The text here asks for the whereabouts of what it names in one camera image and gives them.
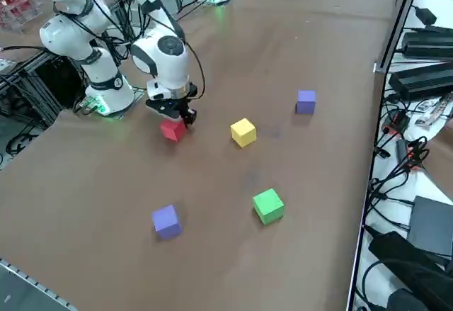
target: blue cube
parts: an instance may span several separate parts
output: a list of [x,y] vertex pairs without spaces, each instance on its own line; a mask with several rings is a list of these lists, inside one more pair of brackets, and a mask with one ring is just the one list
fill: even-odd
[[179,235],[183,228],[173,205],[168,205],[152,213],[154,229],[161,239],[170,239]]
[[313,115],[315,105],[316,92],[314,90],[299,90],[296,113]]

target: power adapter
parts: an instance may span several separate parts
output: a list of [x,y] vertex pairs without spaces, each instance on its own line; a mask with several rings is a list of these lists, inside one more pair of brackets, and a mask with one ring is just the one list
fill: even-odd
[[415,9],[415,15],[417,18],[420,19],[420,22],[426,26],[431,26],[436,23],[437,17],[430,11],[430,9],[420,9],[418,6],[413,6],[413,8]]

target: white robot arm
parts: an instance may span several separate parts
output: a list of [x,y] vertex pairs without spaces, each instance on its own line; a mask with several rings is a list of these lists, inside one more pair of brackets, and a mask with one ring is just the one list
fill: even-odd
[[[86,94],[96,99],[99,113],[108,115],[126,109],[134,99],[131,86],[118,71],[110,53],[90,45],[95,35],[110,25],[108,7],[101,0],[53,1],[65,8],[41,28],[45,47],[82,66],[91,81]],[[154,27],[131,46],[135,65],[152,75],[147,87],[147,105],[168,118],[182,118],[191,124],[196,113],[189,109],[188,102],[196,96],[197,87],[189,81],[184,32],[160,0],[135,1],[154,22]]]

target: brown table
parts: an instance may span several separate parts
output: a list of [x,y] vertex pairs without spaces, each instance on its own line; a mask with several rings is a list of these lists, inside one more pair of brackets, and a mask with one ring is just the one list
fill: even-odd
[[[114,123],[63,112],[0,175],[0,254],[80,311],[344,310],[393,5],[234,0],[184,18],[207,77],[185,139],[143,101]],[[313,118],[294,116],[298,89],[317,91]],[[244,149],[241,118],[258,130]],[[262,227],[251,199],[270,187],[287,214]],[[150,214],[169,203],[185,230],[161,242]]]

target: cube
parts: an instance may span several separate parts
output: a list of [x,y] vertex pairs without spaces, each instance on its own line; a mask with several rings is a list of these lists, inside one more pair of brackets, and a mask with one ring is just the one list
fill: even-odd
[[178,122],[172,120],[164,120],[161,123],[161,131],[167,139],[177,142],[183,138],[185,132],[187,131],[187,127],[185,126],[183,120]]
[[231,125],[231,136],[239,146],[245,147],[256,140],[255,126],[249,120],[243,118],[239,122]]
[[314,90],[299,90],[296,104],[296,113],[313,115],[316,105],[316,92]]
[[273,188],[254,196],[253,204],[264,225],[280,219],[285,214],[285,204]]
[[179,235],[183,228],[176,214],[175,206],[168,205],[152,213],[154,229],[161,239],[170,239]]

